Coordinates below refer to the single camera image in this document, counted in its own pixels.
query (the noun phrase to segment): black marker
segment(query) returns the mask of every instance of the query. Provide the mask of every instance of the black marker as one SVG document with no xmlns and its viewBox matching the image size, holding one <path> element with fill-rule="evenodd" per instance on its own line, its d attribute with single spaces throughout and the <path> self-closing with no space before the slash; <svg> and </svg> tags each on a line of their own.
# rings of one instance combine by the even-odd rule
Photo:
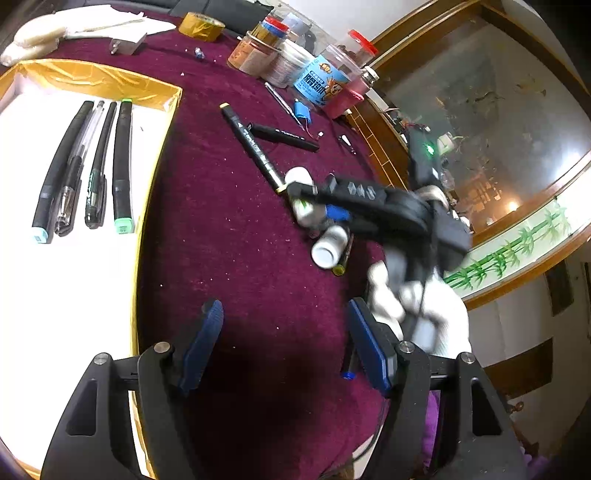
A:
<svg viewBox="0 0 591 480">
<path fill-rule="evenodd" d="M 267 127 L 265 125 L 248 124 L 248 129 L 252 135 L 273 143 L 283 143 L 291 147 L 301 148 L 308 152 L 317 152 L 320 146 L 316 142 L 311 142 L 304 137 L 294 135 L 278 128 Z"/>
<path fill-rule="evenodd" d="M 271 184 L 273 190 L 275 190 L 276 193 L 283 192 L 283 190 L 287 188 L 287 185 L 277 173 L 277 170 L 275 169 L 273 163 L 271 163 L 271 160 L 267 158 L 265 153 L 261 150 L 261 147 L 258 146 L 255 139 L 248 131 L 248 128 L 244 126 L 242 121 L 238 118 L 237 114 L 234 113 L 234 110 L 232 110 L 232 107 L 230 107 L 228 103 L 221 104 L 220 109 L 222 110 L 223 117 L 230 124 L 230 127 L 232 127 L 234 135 L 236 135 L 244 147 L 244 150 L 246 153 L 248 153 L 248 156 L 252 158 L 252 161 L 255 163 L 267 181 Z"/>
<path fill-rule="evenodd" d="M 78 113 L 70 122 L 70 126 L 66 130 L 64 137 L 61 139 L 60 145 L 57 147 L 56 153 L 53 155 L 53 160 L 49 165 L 41 192 L 39 193 L 39 200 L 37 201 L 37 208 L 33 216 L 33 238 L 39 244 L 46 244 L 49 238 L 50 216 L 53 210 L 54 201 L 58 192 L 60 191 L 64 173 L 68 165 L 68 158 L 72 147 L 79 137 L 80 130 L 85 123 L 88 113 L 92 110 L 95 103 L 90 100 L 85 101 Z"/>
<path fill-rule="evenodd" d="M 115 129 L 113 152 L 113 214 L 117 233 L 132 233 L 131 185 L 129 182 L 129 151 L 131 147 L 131 100 L 121 101 Z"/>
</svg>

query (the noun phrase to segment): plastic bag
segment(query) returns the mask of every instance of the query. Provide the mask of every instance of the plastic bag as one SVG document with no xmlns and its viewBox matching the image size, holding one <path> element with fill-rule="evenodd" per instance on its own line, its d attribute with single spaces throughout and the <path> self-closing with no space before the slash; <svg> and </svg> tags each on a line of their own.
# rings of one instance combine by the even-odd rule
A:
<svg viewBox="0 0 591 480">
<path fill-rule="evenodd" d="M 48 44 L 51 40 L 64 36 L 65 33 L 66 26 L 63 19 L 56 14 L 43 15 L 29 20 L 19 28 L 14 35 L 14 43 L 18 47 L 33 47 Z"/>
<path fill-rule="evenodd" d="M 26 48 L 20 47 L 13 42 L 6 47 L 6 50 L 0 55 L 0 63 L 5 67 L 12 67 L 21 60 L 40 59 L 54 51 L 59 45 L 59 42 L 59 39 L 56 38 L 47 43 Z"/>
</svg>

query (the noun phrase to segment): black cable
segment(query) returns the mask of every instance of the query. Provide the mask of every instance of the black cable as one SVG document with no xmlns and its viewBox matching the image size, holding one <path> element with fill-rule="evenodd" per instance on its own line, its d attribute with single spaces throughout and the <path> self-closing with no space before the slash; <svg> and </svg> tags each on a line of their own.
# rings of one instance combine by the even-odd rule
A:
<svg viewBox="0 0 591 480">
<path fill-rule="evenodd" d="M 379 431 L 382 428 L 382 425 L 384 424 L 384 415 L 386 413 L 386 403 L 388 401 L 386 399 L 384 399 L 382 401 L 382 407 L 379 410 L 379 415 L 378 415 L 378 426 L 376 427 L 375 431 L 374 431 L 374 435 L 372 436 L 371 441 L 368 443 L 367 447 L 365 447 L 363 449 L 363 452 L 361 452 L 358 456 L 356 457 L 351 457 L 349 460 L 347 460 L 345 463 L 343 463 L 341 466 L 338 466 L 337 468 L 333 468 L 332 470 L 329 470 L 326 473 L 323 473 L 318 480 L 325 480 L 326 478 L 330 478 L 333 475 L 336 475 L 337 473 L 339 473 L 341 470 L 347 468 L 350 465 L 353 465 L 355 462 L 357 462 L 359 459 L 363 458 L 365 456 L 365 454 L 370 451 L 372 449 L 372 447 L 375 445 L 375 442 L 378 441 L 378 436 L 379 436 Z"/>
</svg>

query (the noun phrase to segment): gloved hand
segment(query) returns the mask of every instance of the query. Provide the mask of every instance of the gloved hand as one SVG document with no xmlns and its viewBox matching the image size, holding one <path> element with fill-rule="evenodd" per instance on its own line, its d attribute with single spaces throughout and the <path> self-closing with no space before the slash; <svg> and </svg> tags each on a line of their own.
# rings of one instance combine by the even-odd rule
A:
<svg viewBox="0 0 591 480">
<path fill-rule="evenodd" d="M 405 311 L 418 313 L 423 286 L 418 281 L 405 283 L 397 298 L 388 287 L 388 270 L 384 262 L 369 267 L 368 281 L 368 307 L 376 321 L 388 325 L 399 340 L 404 340 L 400 322 L 404 320 Z M 434 322 L 437 328 L 434 349 L 427 353 L 456 358 L 462 352 L 472 351 L 466 306 L 437 275 L 426 283 L 421 315 Z"/>
</svg>

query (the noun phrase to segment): small white bottle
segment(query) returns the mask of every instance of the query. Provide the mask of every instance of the small white bottle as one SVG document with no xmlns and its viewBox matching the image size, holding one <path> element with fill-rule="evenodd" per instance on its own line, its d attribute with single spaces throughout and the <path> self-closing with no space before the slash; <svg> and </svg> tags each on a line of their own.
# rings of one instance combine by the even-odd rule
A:
<svg viewBox="0 0 591 480">
<path fill-rule="evenodd" d="M 312 247 L 312 260 L 320 268 L 333 268 L 347 247 L 349 234 L 340 225 L 331 226 Z"/>
<path fill-rule="evenodd" d="M 285 174 L 285 183 L 293 182 L 313 185 L 314 180 L 304 167 L 293 167 Z M 307 202 L 306 200 L 294 199 L 291 201 L 291 208 L 294 211 L 295 219 L 304 228 L 319 226 L 326 219 L 326 206 Z"/>
</svg>

